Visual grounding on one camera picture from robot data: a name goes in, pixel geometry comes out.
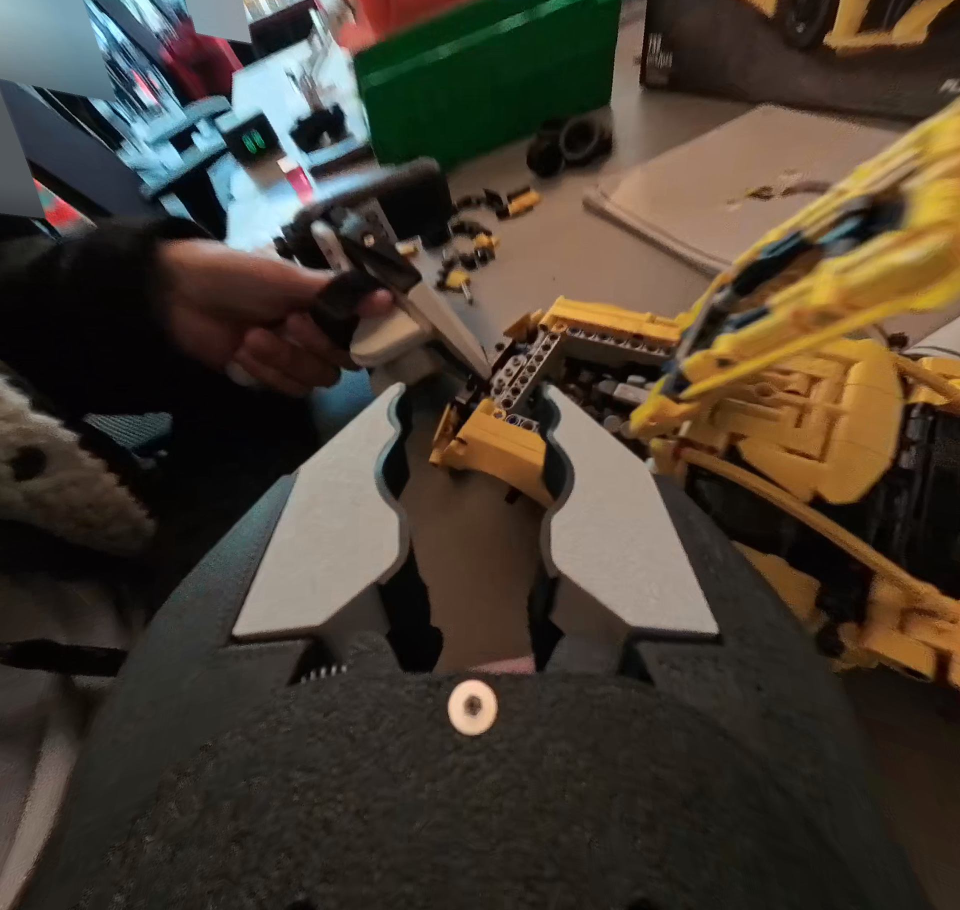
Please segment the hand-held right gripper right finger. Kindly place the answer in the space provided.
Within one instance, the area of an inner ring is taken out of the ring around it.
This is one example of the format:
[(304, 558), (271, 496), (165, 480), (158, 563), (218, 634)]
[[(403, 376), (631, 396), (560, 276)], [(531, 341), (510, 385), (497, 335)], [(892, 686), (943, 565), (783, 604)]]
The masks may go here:
[(541, 565), (529, 594), (534, 664), (563, 640), (632, 660), (641, 642), (717, 644), (714, 617), (644, 460), (553, 385), (535, 397), (544, 442)]

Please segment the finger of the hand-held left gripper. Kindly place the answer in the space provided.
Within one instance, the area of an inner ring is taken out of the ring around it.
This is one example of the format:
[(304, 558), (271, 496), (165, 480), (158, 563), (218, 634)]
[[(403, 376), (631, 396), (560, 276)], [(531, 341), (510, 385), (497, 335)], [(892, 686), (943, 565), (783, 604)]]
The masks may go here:
[(431, 328), (434, 336), (476, 378), (483, 382), (491, 380), (493, 370), (484, 346), (445, 296), (429, 283), (419, 282), (409, 290), (409, 310)]

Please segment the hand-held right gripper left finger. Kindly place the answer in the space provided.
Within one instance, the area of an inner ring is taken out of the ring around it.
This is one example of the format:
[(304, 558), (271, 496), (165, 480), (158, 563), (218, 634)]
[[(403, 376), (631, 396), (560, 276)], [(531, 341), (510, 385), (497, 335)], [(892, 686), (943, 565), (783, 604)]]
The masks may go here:
[(301, 641), (344, 663), (382, 636), (403, 669), (434, 669), (434, 625), (401, 495), (411, 407), (384, 389), (294, 475), (232, 628), (239, 644)]

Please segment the yellow brick car model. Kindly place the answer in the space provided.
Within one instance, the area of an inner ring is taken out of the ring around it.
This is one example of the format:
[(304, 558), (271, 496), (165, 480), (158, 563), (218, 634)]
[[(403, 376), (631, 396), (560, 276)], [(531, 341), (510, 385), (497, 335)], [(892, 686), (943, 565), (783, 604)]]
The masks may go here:
[(442, 412), (430, 463), (547, 507), (552, 384), (674, 479), (837, 671), (958, 689), (958, 352), (873, 333), (958, 301), (958, 100), (761, 237), (677, 316), (558, 297)]

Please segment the grey desk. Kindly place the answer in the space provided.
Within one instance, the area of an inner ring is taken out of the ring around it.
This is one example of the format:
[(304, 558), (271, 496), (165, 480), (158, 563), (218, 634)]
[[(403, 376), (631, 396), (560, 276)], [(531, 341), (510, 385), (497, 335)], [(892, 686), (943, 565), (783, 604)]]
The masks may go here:
[[(476, 277), (475, 305), (454, 300), (482, 341), (558, 296), (671, 316), (696, 299), (698, 271), (587, 211), (606, 176), (686, 143), (746, 111), (744, 104), (642, 91), (644, 0), (626, 0), (615, 55), (616, 147), (597, 171), (565, 176), (543, 202), (500, 225), (498, 258)], [(540, 512), (469, 473), (412, 467), (403, 501), (444, 636), (438, 669), (519, 658), (529, 641), (525, 595), (534, 576)], [(870, 742), (883, 807), (936, 908), (958, 908), (958, 709), (950, 692), (882, 668), (836, 677)]]

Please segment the person's left hand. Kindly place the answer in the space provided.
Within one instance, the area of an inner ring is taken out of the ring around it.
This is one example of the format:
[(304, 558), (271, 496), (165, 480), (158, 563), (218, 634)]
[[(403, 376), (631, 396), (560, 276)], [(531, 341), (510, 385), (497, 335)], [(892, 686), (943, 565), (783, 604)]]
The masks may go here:
[(188, 357), (293, 398), (358, 369), (310, 314), (331, 271), (205, 240), (166, 242), (158, 253), (164, 324)]

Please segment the pile of small black yellow pieces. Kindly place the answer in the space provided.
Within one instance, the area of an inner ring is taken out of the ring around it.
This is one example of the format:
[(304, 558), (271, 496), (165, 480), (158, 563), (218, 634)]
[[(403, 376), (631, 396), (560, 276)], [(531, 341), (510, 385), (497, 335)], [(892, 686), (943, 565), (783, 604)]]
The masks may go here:
[(543, 199), (542, 193), (531, 184), (508, 193), (485, 187), (477, 193), (457, 197), (450, 219), (431, 237), (418, 235), (401, 240), (394, 248), (407, 258), (436, 251), (439, 269), (434, 279), (435, 288), (458, 294), (467, 306), (473, 306), (473, 274), (496, 260), (500, 246), (498, 232), (476, 214), (484, 211), (499, 223), (505, 223), (530, 213)]

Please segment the green plastic bin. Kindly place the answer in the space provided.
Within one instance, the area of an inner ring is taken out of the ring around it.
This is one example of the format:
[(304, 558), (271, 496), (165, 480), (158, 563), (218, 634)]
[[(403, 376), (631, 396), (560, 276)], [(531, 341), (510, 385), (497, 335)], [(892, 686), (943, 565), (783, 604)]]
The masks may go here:
[(605, 108), (621, 0), (476, 0), (359, 51), (378, 163), (457, 166)]

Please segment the black fleece-lined jacket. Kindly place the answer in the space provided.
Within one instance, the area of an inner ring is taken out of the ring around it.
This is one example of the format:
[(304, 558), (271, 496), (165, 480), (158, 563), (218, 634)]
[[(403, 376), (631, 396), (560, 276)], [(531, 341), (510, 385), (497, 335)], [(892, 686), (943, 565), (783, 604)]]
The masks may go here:
[(112, 678), (126, 662), (157, 524), (89, 442), (2, 364), (4, 667)]

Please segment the open instruction booklet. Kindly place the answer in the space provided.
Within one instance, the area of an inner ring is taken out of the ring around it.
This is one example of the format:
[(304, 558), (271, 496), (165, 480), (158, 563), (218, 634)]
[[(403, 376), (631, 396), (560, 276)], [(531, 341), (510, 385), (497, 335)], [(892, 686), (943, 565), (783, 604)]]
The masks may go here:
[(602, 178), (584, 208), (713, 277), (907, 130), (762, 104)]

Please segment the car set box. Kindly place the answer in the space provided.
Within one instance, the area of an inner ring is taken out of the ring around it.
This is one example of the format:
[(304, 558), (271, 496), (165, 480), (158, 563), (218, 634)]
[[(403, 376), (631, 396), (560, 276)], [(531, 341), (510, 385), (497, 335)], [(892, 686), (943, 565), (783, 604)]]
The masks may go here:
[(920, 121), (958, 97), (959, 0), (647, 0), (640, 82)]

